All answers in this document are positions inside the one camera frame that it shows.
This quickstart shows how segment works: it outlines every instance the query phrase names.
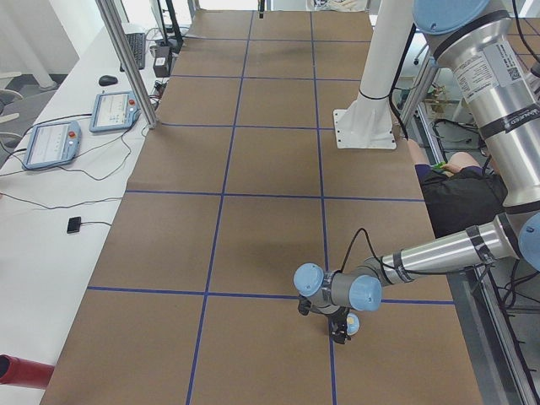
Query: white desk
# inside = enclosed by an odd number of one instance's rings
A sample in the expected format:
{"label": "white desk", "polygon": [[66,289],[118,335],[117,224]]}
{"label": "white desk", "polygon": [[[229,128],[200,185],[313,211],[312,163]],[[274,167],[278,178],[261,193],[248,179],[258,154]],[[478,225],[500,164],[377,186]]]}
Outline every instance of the white desk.
{"label": "white desk", "polygon": [[[133,29],[127,26],[126,32]],[[155,80],[152,63],[147,52],[146,68],[140,72],[148,93]],[[101,88],[98,79],[104,74],[117,76],[119,83]],[[98,93],[127,89],[130,89],[127,77],[120,73],[118,58],[103,29],[37,121],[90,113]],[[121,134],[92,135],[88,131],[89,119],[79,123],[83,130],[80,153]],[[141,132],[145,127],[146,121],[141,116],[124,137],[132,149],[131,156],[106,180],[94,181],[83,173],[59,169],[24,172],[0,177],[0,192],[49,207],[121,197],[143,146]],[[27,143],[25,137],[19,147],[24,148]],[[122,141],[117,140],[77,158],[67,167],[102,177],[114,170],[127,152]],[[20,163],[11,158],[0,174],[19,170]],[[84,222],[111,223],[119,204],[119,201],[100,202],[45,210],[8,197],[0,199],[0,352],[52,365],[57,362],[109,231],[107,225],[89,224],[79,233],[68,235],[68,219],[81,216]],[[0,386],[2,404],[34,405],[42,395],[42,390]]]}

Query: light blue cap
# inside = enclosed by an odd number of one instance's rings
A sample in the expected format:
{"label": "light blue cap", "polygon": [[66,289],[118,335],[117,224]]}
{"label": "light blue cap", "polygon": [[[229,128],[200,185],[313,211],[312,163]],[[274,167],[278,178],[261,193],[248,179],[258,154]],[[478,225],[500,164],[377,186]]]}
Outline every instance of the light blue cap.
{"label": "light blue cap", "polygon": [[353,336],[360,329],[360,319],[349,312],[347,315],[347,334]]}
{"label": "light blue cap", "polygon": [[519,245],[523,258],[540,272],[540,213],[529,218],[521,228]]}
{"label": "light blue cap", "polygon": [[356,278],[348,291],[348,301],[357,311],[377,311],[382,301],[381,282],[368,275]]}
{"label": "light blue cap", "polygon": [[322,285],[324,272],[313,263],[306,263],[298,267],[294,274],[294,286],[305,297],[311,297]]}
{"label": "light blue cap", "polygon": [[414,0],[414,23],[425,34],[449,34],[477,18],[488,3],[489,0]]}

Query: person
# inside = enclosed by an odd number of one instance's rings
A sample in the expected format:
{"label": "person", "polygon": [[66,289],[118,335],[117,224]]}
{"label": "person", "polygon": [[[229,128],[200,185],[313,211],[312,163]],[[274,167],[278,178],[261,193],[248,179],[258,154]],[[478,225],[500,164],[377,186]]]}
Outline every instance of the person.
{"label": "person", "polygon": [[489,175],[466,152],[453,154],[441,170],[434,170],[419,145],[407,142],[435,237],[486,224],[504,211],[508,192],[493,160]]}

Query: black mouse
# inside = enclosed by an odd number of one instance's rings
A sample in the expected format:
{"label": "black mouse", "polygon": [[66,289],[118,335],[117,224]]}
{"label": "black mouse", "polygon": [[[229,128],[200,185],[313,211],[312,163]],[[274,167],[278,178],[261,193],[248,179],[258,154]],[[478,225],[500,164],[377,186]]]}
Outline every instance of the black mouse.
{"label": "black mouse", "polygon": [[100,81],[98,83],[100,86],[110,86],[111,84],[117,84],[118,78],[106,74],[105,76],[100,77]]}

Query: blue and white control panel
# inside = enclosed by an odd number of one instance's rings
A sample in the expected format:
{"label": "blue and white control panel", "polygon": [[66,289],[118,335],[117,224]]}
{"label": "blue and white control panel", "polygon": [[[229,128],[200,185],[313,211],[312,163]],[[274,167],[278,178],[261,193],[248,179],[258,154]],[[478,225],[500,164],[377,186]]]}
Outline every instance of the blue and white control panel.
{"label": "blue and white control panel", "polygon": [[96,133],[129,129],[139,114],[138,102],[132,91],[98,94],[89,130]]}
{"label": "blue and white control panel", "polygon": [[24,169],[44,169],[69,163],[78,151],[80,138],[81,128],[76,121],[35,126],[24,156]]}

